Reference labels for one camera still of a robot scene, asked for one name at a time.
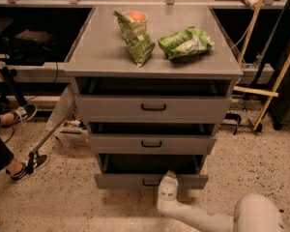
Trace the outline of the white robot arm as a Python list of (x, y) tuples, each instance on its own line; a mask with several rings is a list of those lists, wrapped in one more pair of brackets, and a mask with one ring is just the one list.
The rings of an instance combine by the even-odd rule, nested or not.
[(286, 232), (279, 208), (261, 194), (243, 196), (229, 216), (179, 202), (178, 186), (176, 174), (168, 171), (159, 183), (157, 209), (199, 232)]

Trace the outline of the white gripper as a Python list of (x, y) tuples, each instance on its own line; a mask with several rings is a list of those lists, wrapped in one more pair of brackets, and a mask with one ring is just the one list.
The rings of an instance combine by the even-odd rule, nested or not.
[(176, 173), (168, 170), (159, 184), (157, 208), (160, 211), (170, 209), (177, 204), (178, 180)]

